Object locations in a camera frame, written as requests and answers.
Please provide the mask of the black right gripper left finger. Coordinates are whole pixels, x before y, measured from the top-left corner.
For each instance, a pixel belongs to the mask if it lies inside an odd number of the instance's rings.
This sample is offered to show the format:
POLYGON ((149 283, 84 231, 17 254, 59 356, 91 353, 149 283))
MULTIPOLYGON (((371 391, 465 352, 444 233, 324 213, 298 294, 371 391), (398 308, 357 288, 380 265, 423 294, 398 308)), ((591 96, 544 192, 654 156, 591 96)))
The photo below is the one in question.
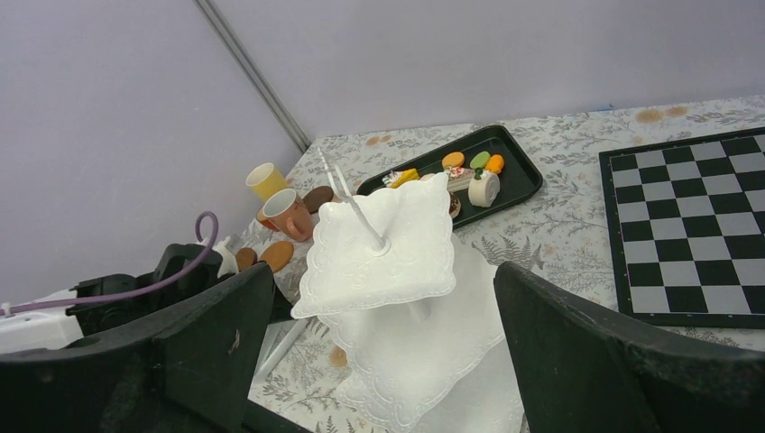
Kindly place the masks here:
POLYGON ((248 398, 276 290, 257 263, 61 349, 3 355, 2 431, 298 431, 248 398))

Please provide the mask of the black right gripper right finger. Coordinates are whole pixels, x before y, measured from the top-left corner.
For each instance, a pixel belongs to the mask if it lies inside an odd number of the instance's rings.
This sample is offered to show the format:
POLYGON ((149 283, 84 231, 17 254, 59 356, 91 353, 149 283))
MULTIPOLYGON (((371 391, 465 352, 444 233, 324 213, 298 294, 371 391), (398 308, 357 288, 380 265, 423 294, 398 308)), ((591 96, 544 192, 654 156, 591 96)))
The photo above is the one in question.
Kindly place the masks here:
POLYGON ((763 431, 762 352, 648 325, 511 262, 494 291, 532 431, 763 431))

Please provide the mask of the white three-tier dessert stand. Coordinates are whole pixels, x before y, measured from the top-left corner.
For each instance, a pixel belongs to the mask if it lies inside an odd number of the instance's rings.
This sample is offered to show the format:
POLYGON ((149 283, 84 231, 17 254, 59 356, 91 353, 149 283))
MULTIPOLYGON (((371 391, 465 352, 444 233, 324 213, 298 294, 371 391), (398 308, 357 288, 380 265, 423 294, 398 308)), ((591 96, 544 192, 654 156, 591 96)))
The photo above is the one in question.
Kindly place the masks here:
POLYGON ((390 432, 518 432, 524 410, 494 296, 496 267, 452 230, 448 176, 318 211, 295 318, 343 349, 336 399, 390 432))

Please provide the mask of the white swiss roll cake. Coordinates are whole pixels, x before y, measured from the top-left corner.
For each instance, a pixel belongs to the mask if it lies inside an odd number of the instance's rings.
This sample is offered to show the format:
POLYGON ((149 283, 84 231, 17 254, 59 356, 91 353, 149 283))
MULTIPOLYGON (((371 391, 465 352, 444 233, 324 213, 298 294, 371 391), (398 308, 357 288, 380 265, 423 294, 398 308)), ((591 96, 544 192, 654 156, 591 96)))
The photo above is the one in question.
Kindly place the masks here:
POLYGON ((468 186, 468 199, 474 207, 490 207, 501 189, 499 176, 488 170, 476 170, 468 186))

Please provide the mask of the chocolate sprinkle donut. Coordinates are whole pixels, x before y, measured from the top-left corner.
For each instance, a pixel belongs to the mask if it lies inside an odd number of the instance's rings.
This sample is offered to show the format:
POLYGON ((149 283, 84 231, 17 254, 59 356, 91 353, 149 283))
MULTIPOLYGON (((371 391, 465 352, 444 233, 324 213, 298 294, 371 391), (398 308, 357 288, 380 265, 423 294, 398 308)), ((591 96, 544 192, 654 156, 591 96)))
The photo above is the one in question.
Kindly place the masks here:
POLYGON ((448 212, 450 217, 452 219, 455 219, 461 212, 461 208, 462 208, 461 201, 456 196, 455 193, 450 193, 449 198, 450 198, 450 204, 449 204, 448 212))

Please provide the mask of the pink strawberry cake slice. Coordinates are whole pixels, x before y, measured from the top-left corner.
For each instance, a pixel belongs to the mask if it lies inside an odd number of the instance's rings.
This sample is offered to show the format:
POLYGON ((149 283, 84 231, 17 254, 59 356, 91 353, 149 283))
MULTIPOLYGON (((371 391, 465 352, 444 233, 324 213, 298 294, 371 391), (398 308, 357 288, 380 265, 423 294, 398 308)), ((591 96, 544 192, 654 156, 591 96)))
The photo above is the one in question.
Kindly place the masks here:
POLYGON ((449 193, 468 189, 475 176, 474 170, 464 167, 448 167, 445 169, 445 173, 448 176, 447 191, 449 193))

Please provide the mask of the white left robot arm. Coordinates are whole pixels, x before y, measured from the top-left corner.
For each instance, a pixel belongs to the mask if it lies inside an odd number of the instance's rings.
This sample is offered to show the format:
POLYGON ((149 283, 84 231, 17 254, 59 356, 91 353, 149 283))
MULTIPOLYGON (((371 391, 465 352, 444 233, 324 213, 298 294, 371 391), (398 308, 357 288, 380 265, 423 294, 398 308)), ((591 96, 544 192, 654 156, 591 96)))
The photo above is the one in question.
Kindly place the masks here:
POLYGON ((72 303, 78 298, 138 290, 163 281, 188 266, 203 249, 203 244, 171 244, 155 270, 149 273, 139 277, 113 274, 82 281, 71 289, 59 290, 37 300, 39 303, 66 300, 66 305, 3 315, 1 352, 10 354, 31 349, 60 349, 81 337, 123 325, 198 294, 254 264, 257 258, 252 250, 233 254, 227 240, 223 240, 192 272, 153 293, 115 303, 72 303))

